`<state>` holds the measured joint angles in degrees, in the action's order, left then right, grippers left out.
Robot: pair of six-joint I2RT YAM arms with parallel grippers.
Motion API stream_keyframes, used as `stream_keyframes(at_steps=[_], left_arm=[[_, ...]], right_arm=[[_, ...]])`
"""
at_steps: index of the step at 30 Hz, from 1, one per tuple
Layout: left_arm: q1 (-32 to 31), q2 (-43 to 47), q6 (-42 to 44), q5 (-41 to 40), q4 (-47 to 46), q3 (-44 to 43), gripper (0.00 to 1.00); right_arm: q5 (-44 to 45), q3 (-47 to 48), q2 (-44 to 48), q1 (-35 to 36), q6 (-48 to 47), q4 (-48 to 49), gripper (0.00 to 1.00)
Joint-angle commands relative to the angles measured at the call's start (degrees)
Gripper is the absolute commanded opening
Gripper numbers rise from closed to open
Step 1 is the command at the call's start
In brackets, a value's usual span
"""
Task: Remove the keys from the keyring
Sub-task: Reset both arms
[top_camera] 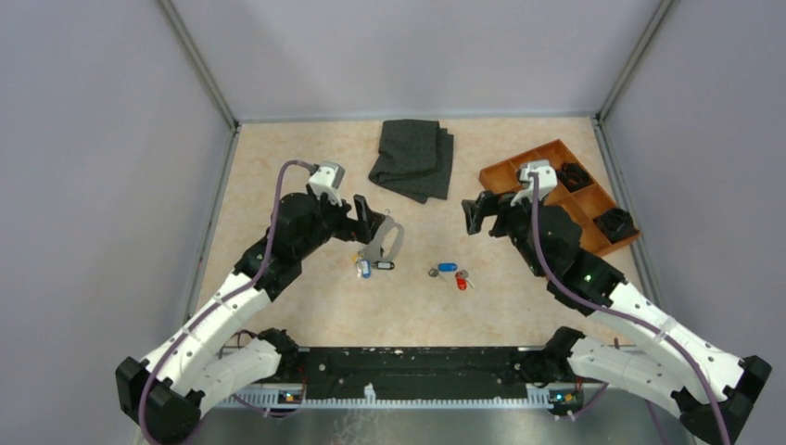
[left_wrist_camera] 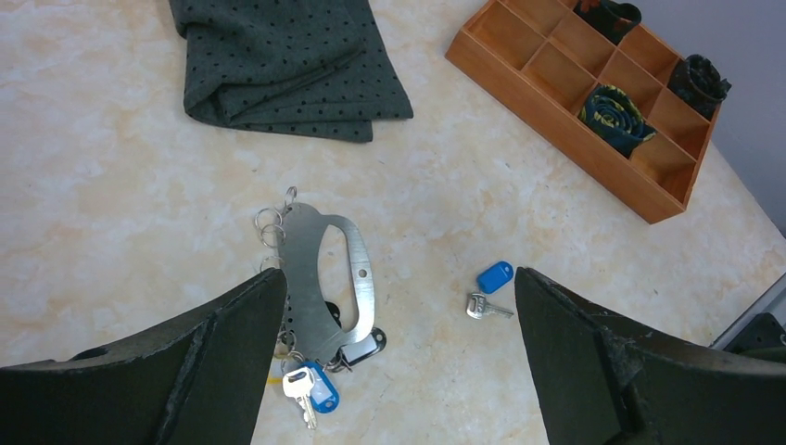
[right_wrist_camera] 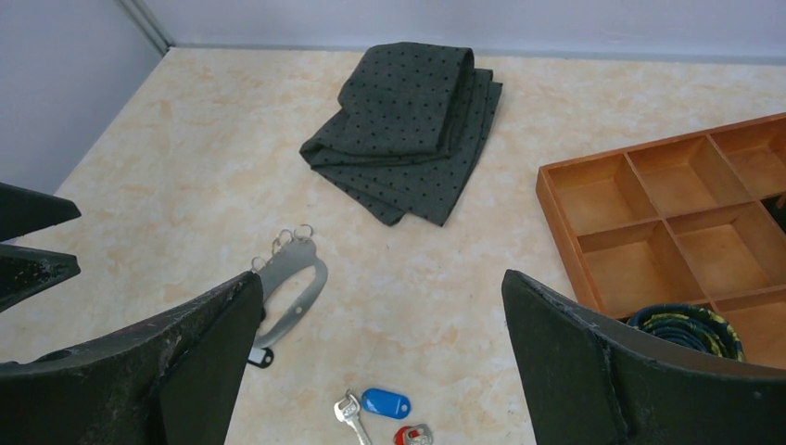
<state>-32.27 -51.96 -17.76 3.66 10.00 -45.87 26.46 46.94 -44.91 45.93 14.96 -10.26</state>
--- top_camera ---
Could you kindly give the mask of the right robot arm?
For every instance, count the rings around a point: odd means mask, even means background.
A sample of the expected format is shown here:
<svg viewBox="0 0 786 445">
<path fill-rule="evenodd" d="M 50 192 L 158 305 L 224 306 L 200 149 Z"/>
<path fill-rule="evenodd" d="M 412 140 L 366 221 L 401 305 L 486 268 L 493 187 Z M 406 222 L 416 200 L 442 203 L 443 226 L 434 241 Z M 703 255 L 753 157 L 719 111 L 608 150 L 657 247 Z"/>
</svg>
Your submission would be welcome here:
<svg viewBox="0 0 786 445">
<path fill-rule="evenodd" d="M 508 238 L 558 301 L 641 352 L 609 350 L 563 328 L 562 345 L 543 357 L 550 379 L 601 380 L 661 407 L 706 444 L 736 442 L 772 373 L 769 362 L 725 351 L 653 304 L 623 273 L 580 246 L 582 229 L 560 206 L 486 191 L 464 200 L 462 210 L 468 234 L 494 218 L 490 235 Z"/>
</svg>

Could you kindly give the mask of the red key tag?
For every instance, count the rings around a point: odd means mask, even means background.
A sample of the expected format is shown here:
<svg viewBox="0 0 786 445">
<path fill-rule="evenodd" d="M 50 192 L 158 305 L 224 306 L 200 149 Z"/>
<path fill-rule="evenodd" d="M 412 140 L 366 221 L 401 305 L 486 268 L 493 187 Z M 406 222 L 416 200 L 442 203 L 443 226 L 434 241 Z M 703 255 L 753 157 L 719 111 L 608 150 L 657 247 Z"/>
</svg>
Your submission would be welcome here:
<svg viewBox="0 0 786 445">
<path fill-rule="evenodd" d="M 469 273 L 466 270 L 460 270 L 455 275 L 455 281 L 459 290 L 464 291 L 470 288 L 474 288 L 475 285 L 472 282 Z"/>
</svg>

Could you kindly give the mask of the metal key holder plate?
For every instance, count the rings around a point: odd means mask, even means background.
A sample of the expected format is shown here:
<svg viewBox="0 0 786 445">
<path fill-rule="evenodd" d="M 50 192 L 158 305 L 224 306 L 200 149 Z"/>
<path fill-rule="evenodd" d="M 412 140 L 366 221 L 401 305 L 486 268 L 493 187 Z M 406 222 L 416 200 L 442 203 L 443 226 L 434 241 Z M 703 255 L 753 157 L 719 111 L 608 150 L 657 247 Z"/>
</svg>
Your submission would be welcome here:
<svg viewBox="0 0 786 445">
<path fill-rule="evenodd" d="M 405 230 L 401 223 L 386 215 L 372 240 L 359 252 L 369 262 L 394 261 L 404 243 Z"/>
</svg>

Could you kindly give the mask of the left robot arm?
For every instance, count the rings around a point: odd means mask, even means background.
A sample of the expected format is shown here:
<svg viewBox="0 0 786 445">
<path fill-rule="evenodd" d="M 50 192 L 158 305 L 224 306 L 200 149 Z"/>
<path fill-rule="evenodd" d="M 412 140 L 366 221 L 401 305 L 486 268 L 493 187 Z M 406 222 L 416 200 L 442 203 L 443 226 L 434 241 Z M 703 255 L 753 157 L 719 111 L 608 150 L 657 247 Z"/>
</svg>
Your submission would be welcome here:
<svg viewBox="0 0 786 445">
<path fill-rule="evenodd" d="M 291 380 L 298 368 L 295 345 L 281 331 L 225 359 L 219 349 L 301 275 L 302 262 L 319 247 L 332 239 L 368 245 L 391 221 L 361 195 L 336 204 L 312 191 L 280 198 L 265 236 L 244 252 L 214 296 L 158 348 L 120 363 L 121 410 L 149 443 L 182 444 L 212 407 L 240 388 L 266 377 Z"/>
</svg>

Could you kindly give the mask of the small blue tag with ring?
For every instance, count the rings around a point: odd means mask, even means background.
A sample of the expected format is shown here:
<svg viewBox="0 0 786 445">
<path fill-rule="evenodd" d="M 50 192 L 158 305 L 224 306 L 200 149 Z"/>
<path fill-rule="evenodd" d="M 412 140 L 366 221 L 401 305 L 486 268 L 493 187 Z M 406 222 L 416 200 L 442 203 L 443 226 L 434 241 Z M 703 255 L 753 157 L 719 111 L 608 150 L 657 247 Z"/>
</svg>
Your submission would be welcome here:
<svg viewBox="0 0 786 445">
<path fill-rule="evenodd" d="M 431 266 L 427 274 L 432 278 L 438 278 L 443 282 L 448 282 L 447 276 L 458 271 L 458 265 L 454 262 L 441 262 Z"/>
</svg>

